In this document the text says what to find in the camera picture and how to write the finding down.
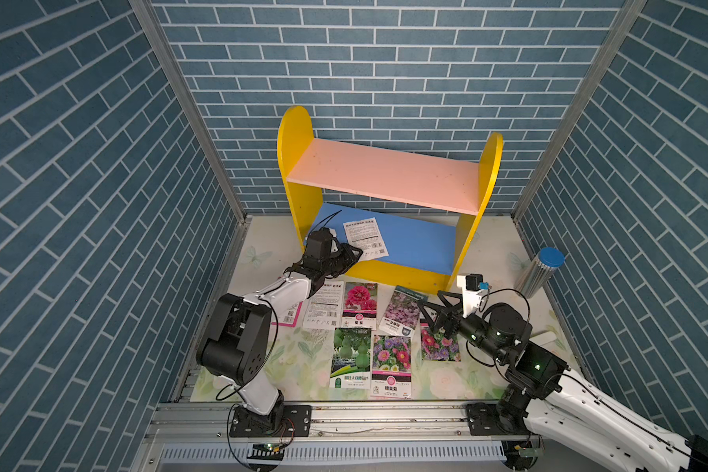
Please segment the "purple flower seed packet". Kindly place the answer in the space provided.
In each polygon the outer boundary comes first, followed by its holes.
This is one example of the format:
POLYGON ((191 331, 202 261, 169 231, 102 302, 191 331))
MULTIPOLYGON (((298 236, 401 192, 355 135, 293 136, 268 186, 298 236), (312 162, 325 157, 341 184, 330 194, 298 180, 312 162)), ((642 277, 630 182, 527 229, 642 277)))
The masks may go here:
POLYGON ((420 324, 420 305, 427 300, 425 294, 402 286, 395 287, 379 322, 379 332, 387 336, 413 336, 420 324))

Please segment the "white text packet shelf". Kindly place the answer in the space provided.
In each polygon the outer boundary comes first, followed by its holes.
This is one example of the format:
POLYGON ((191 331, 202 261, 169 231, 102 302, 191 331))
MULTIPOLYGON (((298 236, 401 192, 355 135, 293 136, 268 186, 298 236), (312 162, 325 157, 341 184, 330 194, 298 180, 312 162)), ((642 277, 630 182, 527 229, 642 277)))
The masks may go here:
POLYGON ((362 251, 361 262, 389 257, 389 250, 375 218, 345 222, 343 228, 348 244, 362 251))

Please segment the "white text seed packet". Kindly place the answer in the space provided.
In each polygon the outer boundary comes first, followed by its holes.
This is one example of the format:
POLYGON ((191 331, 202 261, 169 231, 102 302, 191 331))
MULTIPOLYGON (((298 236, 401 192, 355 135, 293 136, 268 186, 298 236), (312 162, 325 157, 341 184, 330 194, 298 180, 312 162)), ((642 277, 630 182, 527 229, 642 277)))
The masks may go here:
POLYGON ((305 330, 335 330, 341 327, 345 282, 328 280, 306 305, 305 330))

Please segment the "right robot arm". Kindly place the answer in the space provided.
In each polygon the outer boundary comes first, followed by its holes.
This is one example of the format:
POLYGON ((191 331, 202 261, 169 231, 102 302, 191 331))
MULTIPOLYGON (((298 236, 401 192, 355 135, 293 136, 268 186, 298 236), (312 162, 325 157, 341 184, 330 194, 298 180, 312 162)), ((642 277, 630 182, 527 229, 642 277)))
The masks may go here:
POLYGON ((431 330, 459 336, 491 358, 507 389, 491 417, 505 433, 552 439, 610 471, 708 471, 708 440, 643 418, 534 343, 528 316, 477 292, 441 291, 419 305, 431 330))

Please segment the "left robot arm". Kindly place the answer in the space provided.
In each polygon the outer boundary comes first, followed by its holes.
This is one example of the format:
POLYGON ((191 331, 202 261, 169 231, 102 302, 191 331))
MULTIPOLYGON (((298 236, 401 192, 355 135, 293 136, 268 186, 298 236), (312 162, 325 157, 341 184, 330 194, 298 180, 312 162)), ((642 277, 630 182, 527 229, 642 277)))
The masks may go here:
POLYGON ((276 435, 287 424, 283 394, 264 372, 269 348, 277 342, 269 333, 271 326, 279 326, 281 313, 317 294, 327 280, 347 273, 363 254, 323 227, 310 233, 301 259, 280 279, 243 296, 224 294, 216 302, 197 345, 196 361, 228 380, 240 397, 232 416, 247 422, 252 435, 276 435))

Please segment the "hollyhock magenta flower packet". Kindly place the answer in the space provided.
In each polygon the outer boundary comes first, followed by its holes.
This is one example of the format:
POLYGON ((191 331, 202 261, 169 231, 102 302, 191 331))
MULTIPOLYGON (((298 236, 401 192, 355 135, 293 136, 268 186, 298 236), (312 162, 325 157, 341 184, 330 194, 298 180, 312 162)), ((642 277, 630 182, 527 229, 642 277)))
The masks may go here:
POLYGON ((378 318, 377 283, 345 283, 341 325, 344 328, 375 328, 378 318))

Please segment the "chrysanthemum packet pink band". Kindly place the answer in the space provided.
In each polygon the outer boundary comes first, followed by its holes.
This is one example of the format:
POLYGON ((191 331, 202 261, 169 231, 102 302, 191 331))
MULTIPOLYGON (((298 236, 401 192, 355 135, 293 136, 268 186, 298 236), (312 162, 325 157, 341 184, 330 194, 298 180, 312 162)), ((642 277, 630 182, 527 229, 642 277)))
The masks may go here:
POLYGON ((411 395, 411 339, 407 336, 375 334, 371 368, 371 397, 409 399, 411 395))

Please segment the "green gourd seed packet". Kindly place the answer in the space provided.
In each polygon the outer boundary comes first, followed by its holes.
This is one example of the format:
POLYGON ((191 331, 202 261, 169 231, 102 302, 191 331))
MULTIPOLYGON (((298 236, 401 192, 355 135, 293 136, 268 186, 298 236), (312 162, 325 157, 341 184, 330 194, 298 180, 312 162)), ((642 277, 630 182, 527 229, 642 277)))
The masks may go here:
POLYGON ((372 377, 371 328, 336 328, 330 364, 332 389, 369 389, 372 377))

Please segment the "pink-bordered seed packet back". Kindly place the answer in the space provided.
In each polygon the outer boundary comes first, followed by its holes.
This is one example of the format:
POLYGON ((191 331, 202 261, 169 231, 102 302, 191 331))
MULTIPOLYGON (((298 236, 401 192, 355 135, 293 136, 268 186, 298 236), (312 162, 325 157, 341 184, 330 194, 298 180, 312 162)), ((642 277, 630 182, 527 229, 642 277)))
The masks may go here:
POLYGON ((299 321, 302 318, 302 313, 303 313, 303 308, 304 308, 304 302, 298 302, 291 306, 285 313, 283 322, 287 325, 290 326, 291 328, 295 328, 295 326, 298 325, 299 321))

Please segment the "small chrysanthemum seed packet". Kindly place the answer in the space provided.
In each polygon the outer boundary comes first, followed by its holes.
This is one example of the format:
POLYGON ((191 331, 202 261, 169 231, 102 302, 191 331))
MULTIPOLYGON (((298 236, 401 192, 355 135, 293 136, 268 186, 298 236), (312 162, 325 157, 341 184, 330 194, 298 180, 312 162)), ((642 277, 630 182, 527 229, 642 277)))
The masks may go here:
POLYGON ((443 330, 434 332, 427 324, 420 326, 421 354, 423 361, 460 362, 460 346, 455 336, 443 330))

